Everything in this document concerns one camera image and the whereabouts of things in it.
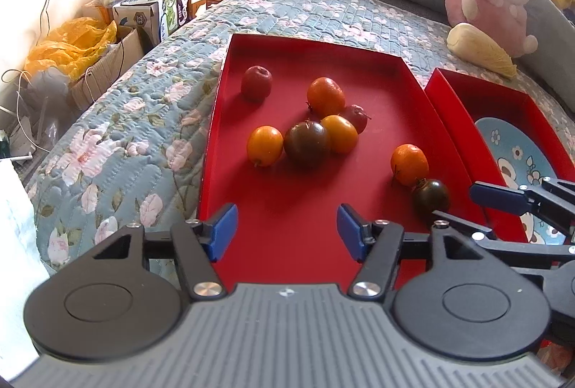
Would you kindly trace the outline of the orange mandarin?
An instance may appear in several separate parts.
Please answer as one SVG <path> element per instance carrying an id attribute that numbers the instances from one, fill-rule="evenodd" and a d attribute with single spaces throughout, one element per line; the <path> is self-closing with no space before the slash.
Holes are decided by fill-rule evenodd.
<path id="1" fill-rule="evenodd" d="M 338 114 L 346 106 L 343 90 L 329 77 L 315 79 L 308 87 L 306 97 L 309 108 L 320 117 Z"/>
<path id="2" fill-rule="evenodd" d="M 403 186 L 415 186 L 429 174 L 429 163 L 423 150 L 411 143 L 394 149 L 390 165 L 394 179 Z"/>

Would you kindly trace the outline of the small red plum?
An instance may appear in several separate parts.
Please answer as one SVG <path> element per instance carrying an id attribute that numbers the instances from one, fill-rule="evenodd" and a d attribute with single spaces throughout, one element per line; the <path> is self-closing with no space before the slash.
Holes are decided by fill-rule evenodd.
<path id="1" fill-rule="evenodd" d="M 359 105 L 345 106 L 339 115 L 349 121 L 356 129 L 358 134 L 364 132 L 367 128 L 367 122 L 371 117 Z"/>

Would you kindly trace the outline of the orange mandarin top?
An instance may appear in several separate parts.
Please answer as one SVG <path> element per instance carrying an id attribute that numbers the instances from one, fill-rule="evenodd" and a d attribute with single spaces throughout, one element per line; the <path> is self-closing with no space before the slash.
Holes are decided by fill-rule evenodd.
<path id="1" fill-rule="evenodd" d="M 338 114 L 346 106 L 343 90 L 329 77 L 315 79 L 308 87 L 306 97 L 309 108 L 320 117 Z"/>

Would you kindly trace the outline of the small red apple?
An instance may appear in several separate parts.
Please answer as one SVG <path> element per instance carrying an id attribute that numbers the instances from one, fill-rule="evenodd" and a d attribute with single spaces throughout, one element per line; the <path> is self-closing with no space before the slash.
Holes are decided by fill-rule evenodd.
<path id="1" fill-rule="evenodd" d="M 248 68 L 242 78 L 241 94 L 252 102 L 263 102 L 273 85 L 272 73 L 262 66 Z"/>

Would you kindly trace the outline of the left red tray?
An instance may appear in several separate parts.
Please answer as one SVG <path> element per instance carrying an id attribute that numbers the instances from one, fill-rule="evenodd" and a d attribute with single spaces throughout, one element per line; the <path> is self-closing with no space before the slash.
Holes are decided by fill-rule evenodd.
<path id="1" fill-rule="evenodd" d="M 346 154 L 331 151 L 307 90 L 333 79 L 367 128 Z M 426 219 L 391 169 L 403 143 L 425 154 L 448 190 L 449 212 L 486 215 L 470 177 L 408 65 L 399 57 L 314 40 L 237 33 L 231 38 L 208 131 L 199 215 L 237 206 L 237 232 L 215 269 L 223 284 L 350 284 L 358 264 L 336 229 L 341 204 L 366 219 L 423 232 Z"/>

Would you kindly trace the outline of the floral quilt bedspread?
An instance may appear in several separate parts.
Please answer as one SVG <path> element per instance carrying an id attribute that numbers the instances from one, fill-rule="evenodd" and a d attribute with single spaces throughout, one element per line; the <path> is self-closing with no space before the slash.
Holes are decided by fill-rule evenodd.
<path id="1" fill-rule="evenodd" d="M 231 36 L 302 37 L 488 81 L 445 44 L 445 17 L 407 0 L 223 0 L 134 64 L 60 138 L 32 175 L 36 247 L 56 273 L 120 226 L 157 230 L 198 205 L 215 87 Z"/>

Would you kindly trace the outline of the yellow plastic bag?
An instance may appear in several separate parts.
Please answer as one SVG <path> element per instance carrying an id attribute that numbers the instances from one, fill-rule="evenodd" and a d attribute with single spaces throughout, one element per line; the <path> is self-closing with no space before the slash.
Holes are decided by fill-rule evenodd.
<path id="1" fill-rule="evenodd" d="M 29 51 L 24 70 L 35 76 L 54 67 L 74 82 L 116 42 L 117 32 L 115 22 L 107 24 L 89 17 L 66 21 Z"/>

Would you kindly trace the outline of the printed product box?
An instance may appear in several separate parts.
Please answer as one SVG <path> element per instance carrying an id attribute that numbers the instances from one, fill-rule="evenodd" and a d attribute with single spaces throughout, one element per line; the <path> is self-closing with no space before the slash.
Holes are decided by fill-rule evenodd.
<path id="1" fill-rule="evenodd" d="M 119 26 L 141 28 L 154 45 L 169 36 L 166 0 L 123 0 L 112 7 Z"/>

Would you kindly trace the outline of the dark brown tomato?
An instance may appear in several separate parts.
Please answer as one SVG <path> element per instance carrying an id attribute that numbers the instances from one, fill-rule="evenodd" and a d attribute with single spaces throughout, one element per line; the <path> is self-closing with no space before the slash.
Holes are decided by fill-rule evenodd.
<path id="1" fill-rule="evenodd" d="M 287 158 L 300 166 L 316 166 L 330 153 L 330 136 L 321 123 L 306 120 L 286 132 L 284 150 Z"/>

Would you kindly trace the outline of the open cardboard box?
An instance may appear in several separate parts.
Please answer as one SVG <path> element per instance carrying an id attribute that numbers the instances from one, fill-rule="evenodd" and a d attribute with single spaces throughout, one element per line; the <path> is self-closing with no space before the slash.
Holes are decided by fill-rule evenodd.
<path id="1" fill-rule="evenodd" d="M 69 101 L 76 109 L 81 111 L 87 109 L 143 57 L 144 52 L 137 29 L 120 26 L 117 36 L 120 41 L 112 45 L 70 87 Z"/>

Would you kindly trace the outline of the yellow orange kumquat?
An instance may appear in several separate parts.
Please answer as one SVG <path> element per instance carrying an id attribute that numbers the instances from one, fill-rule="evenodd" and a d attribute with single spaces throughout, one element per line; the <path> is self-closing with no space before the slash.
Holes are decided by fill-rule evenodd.
<path id="1" fill-rule="evenodd" d="M 338 154 L 349 154 L 358 143 L 356 128 L 340 115 L 329 115 L 321 120 L 321 125 L 330 136 L 331 150 Z"/>
<path id="2" fill-rule="evenodd" d="M 264 125 L 257 127 L 249 135 L 247 155 L 256 167 L 268 167 L 280 159 L 283 148 L 282 133 L 273 126 Z"/>

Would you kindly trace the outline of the red tray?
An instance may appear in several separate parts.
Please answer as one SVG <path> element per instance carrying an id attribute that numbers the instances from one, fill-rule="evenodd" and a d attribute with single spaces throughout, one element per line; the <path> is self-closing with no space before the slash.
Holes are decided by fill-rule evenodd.
<path id="1" fill-rule="evenodd" d="M 425 93 L 472 181 L 517 189 L 574 180 L 571 157 L 530 95 L 448 69 L 433 71 Z"/>
<path id="2" fill-rule="evenodd" d="M 346 154 L 331 151 L 307 90 L 333 79 L 367 128 Z M 223 284 L 350 284 L 358 264 L 336 229 L 341 204 L 366 219 L 423 232 L 426 219 L 391 169 L 403 143 L 425 154 L 448 190 L 449 212 L 486 215 L 470 177 L 408 65 L 399 57 L 314 40 L 237 33 L 231 38 L 208 131 L 199 215 L 237 206 L 237 232 L 215 269 Z"/>

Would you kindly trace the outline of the blue tiger plate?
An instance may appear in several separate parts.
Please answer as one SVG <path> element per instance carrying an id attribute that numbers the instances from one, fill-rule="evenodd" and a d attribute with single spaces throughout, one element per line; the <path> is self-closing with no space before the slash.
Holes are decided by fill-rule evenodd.
<path id="1" fill-rule="evenodd" d="M 478 180 L 509 188 L 539 186 L 545 177 L 556 175 L 543 151 L 526 133 L 502 118 L 482 117 L 475 122 L 488 150 L 485 173 Z M 519 217 L 525 240 L 532 244 L 560 246 L 565 235 L 530 213 Z"/>

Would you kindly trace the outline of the plush napa cabbage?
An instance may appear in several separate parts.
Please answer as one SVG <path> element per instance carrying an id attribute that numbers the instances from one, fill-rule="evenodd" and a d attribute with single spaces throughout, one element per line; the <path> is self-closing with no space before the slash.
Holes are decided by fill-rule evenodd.
<path id="1" fill-rule="evenodd" d="M 516 65 L 507 52 L 485 32 L 468 23 L 453 27 L 447 35 L 448 50 L 459 59 L 477 67 L 513 79 L 518 75 Z"/>

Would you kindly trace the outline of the right red tray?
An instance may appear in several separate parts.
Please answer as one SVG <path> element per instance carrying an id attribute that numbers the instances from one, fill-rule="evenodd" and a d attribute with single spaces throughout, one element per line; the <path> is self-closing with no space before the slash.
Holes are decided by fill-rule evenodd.
<path id="1" fill-rule="evenodd" d="M 574 180 L 571 157 L 530 95 L 448 69 L 433 71 L 425 93 L 472 181 L 517 189 Z"/>

